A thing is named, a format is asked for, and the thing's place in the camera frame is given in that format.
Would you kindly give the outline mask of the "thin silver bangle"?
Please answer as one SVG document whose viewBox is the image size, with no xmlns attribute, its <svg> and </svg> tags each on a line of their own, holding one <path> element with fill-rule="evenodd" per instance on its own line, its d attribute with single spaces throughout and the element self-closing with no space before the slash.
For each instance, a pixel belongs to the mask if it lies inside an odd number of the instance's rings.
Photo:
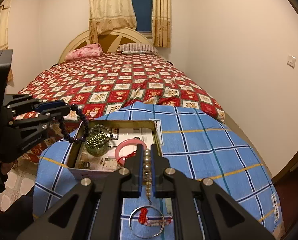
<svg viewBox="0 0 298 240">
<path fill-rule="evenodd" d="M 149 217 L 148 215 L 150 210 L 156 211 L 159 214 L 159 216 L 153 218 Z M 159 230 L 155 231 L 151 235 L 141 234 L 140 232 L 136 232 L 136 229 L 139 228 L 139 226 L 133 225 L 134 221 L 141 225 L 144 230 L 146 230 L 146 228 L 154 227 L 158 227 Z M 137 207 L 131 212 L 128 218 L 128 226 L 131 233 L 139 239 L 152 239 L 160 236 L 165 229 L 165 224 L 165 216 L 163 215 L 163 213 L 158 208 L 152 205 L 143 205 Z"/>
</svg>

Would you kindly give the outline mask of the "pink bangle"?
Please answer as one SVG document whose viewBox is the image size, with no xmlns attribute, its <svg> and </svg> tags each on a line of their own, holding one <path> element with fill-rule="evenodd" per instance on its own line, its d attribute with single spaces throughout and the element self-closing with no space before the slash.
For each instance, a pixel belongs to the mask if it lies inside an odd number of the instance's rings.
<svg viewBox="0 0 298 240">
<path fill-rule="evenodd" d="M 117 163 L 124 166 L 125 160 L 135 155 L 138 144 L 142 145 L 145 150 L 147 149 L 146 144 L 139 138 L 127 139 L 118 144 L 114 151 Z"/>
</svg>

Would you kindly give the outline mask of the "red knot charm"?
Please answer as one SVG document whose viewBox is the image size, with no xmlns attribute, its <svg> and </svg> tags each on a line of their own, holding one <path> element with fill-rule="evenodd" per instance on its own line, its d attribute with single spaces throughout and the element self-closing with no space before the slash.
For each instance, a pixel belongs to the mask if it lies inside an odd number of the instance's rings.
<svg viewBox="0 0 298 240">
<path fill-rule="evenodd" d="M 138 217 L 138 223 L 144 226 L 148 225 L 148 209 L 146 207 L 142 207 L 140 209 L 139 217 Z"/>
</svg>

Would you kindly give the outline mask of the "pink metal tin box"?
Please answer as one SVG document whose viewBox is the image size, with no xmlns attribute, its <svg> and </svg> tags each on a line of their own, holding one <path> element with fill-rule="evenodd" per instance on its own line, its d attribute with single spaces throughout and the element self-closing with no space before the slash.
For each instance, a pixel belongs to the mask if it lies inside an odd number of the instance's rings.
<svg viewBox="0 0 298 240">
<path fill-rule="evenodd" d="M 101 178 L 122 167 L 125 158 L 140 144 L 156 144 L 161 155 L 163 134 L 160 120 L 91 120 L 89 137 L 71 144 L 65 165 L 77 179 Z"/>
</svg>

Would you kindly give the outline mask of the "red patterned bed quilt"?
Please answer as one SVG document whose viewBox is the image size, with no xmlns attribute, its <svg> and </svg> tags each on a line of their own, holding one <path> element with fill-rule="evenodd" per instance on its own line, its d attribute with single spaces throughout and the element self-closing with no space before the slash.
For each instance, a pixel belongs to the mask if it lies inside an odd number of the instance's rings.
<svg viewBox="0 0 298 240">
<path fill-rule="evenodd" d="M 136 101 L 199 109 L 223 122 L 218 102 L 184 72 L 159 55 L 104 53 L 64 61 L 43 71 L 20 94 L 77 104 L 96 119 Z"/>
</svg>

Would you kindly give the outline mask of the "paper leaflet in tin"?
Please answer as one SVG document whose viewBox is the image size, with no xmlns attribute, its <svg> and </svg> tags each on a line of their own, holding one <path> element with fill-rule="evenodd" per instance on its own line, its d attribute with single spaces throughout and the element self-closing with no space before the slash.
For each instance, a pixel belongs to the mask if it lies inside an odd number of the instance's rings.
<svg viewBox="0 0 298 240">
<path fill-rule="evenodd" d="M 135 154 L 137 144 L 150 148 L 154 143 L 149 128 L 114 128 L 110 132 L 96 129 L 81 146 L 74 168 L 111 172 Z"/>
</svg>

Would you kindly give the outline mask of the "blue plaid towel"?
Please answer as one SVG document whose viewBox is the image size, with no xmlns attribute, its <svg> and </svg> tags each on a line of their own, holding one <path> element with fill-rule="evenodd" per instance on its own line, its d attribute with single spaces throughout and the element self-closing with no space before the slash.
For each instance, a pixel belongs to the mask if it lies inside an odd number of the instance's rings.
<svg viewBox="0 0 298 240">
<path fill-rule="evenodd" d="M 98 120 L 152 120 L 162 143 L 162 154 L 172 168 L 188 178 L 210 177 L 268 231 L 282 230 L 282 213 L 276 189 L 251 146 L 203 111 L 136 102 Z M 67 141 L 60 140 L 47 148 L 38 165 L 33 192 L 33 216 L 38 218 L 77 184 L 65 167 Z M 147 205 L 141 198 L 123 202 L 120 239 L 140 239 L 129 227 L 130 214 Z"/>
</svg>

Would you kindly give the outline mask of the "pink folded blanket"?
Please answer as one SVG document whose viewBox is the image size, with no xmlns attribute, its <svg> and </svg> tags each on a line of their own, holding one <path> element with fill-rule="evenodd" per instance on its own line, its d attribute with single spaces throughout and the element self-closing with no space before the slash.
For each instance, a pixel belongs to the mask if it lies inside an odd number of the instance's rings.
<svg viewBox="0 0 298 240">
<path fill-rule="evenodd" d="M 100 44 L 88 44 L 80 49 L 75 49 L 65 56 L 65 61 L 82 59 L 85 57 L 100 57 L 103 54 L 103 49 Z"/>
</svg>

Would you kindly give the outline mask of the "cream wooden headboard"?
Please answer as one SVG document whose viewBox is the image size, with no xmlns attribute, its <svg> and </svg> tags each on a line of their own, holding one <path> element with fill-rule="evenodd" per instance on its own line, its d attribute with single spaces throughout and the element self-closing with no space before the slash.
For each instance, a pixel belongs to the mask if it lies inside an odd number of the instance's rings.
<svg viewBox="0 0 298 240">
<path fill-rule="evenodd" d="M 101 45 L 104 53 L 116 52 L 121 44 L 126 43 L 143 43 L 152 45 L 152 42 L 144 35 L 130 28 L 120 28 L 113 31 L 106 31 L 98 36 L 98 42 Z M 69 52 L 82 48 L 88 44 L 91 44 L 90 32 L 89 30 L 86 30 L 75 37 L 66 46 L 65 50 L 60 56 L 58 63 L 62 63 Z"/>
</svg>

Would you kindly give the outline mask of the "striped pillow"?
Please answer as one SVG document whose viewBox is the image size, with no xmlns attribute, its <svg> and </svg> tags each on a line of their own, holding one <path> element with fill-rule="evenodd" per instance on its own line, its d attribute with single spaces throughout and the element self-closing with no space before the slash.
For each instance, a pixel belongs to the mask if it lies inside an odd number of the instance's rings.
<svg viewBox="0 0 298 240">
<path fill-rule="evenodd" d="M 153 54 L 158 55 L 158 51 L 150 44 L 143 43 L 126 43 L 121 44 L 117 51 L 123 54 Z"/>
</svg>

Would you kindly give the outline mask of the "left beige curtain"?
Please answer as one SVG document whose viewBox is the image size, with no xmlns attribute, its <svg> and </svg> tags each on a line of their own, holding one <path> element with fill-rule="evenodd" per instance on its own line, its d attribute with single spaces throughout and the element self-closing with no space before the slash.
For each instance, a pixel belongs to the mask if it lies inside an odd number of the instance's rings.
<svg viewBox="0 0 298 240">
<path fill-rule="evenodd" d="M 132 0 L 89 0 L 89 31 L 92 43 L 106 31 L 137 27 Z"/>
</svg>

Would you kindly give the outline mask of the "right beige curtain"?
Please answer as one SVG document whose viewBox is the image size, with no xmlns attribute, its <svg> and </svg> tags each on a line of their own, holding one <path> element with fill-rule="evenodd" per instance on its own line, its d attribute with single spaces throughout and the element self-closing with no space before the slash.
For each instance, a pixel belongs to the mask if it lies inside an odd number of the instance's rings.
<svg viewBox="0 0 298 240">
<path fill-rule="evenodd" d="M 152 37 L 153 44 L 155 47 L 170 47 L 171 0 L 153 0 Z"/>
</svg>

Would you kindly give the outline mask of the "window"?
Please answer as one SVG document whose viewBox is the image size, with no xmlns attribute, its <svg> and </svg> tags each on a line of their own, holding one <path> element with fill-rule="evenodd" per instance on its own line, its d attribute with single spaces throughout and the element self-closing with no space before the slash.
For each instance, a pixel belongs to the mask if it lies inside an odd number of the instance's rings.
<svg viewBox="0 0 298 240">
<path fill-rule="evenodd" d="M 153 0 L 132 0 L 137 20 L 136 31 L 146 38 L 152 38 L 152 5 Z"/>
</svg>

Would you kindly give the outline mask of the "brown wooden door frame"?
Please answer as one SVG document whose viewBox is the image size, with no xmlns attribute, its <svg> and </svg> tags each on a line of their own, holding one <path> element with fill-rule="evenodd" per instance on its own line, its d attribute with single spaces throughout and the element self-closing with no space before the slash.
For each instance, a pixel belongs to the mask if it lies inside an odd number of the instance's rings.
<svg viewBox="0 0 298 240">
<path fill-rule="evenodd" d="M 274 155 L 268 167 L 276 183 L 298 162 L 298 118 L 282 118 L 273 125 L 270 134 Z"/>
</svg>

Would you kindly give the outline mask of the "white wall switch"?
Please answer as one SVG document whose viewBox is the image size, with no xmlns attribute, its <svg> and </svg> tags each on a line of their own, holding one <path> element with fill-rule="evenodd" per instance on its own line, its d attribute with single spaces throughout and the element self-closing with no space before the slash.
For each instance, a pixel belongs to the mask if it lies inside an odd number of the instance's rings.
<svg viewBox="0 0 298 240">
<path fill-rule="evenodd" d="M 295 62 L 296 62 L 296 57 L 294 57 L 292 55 L 288 55 L 288 57 L 287 57 L 287 64 L 290 67 L 295 68 Z"/>
</svg>

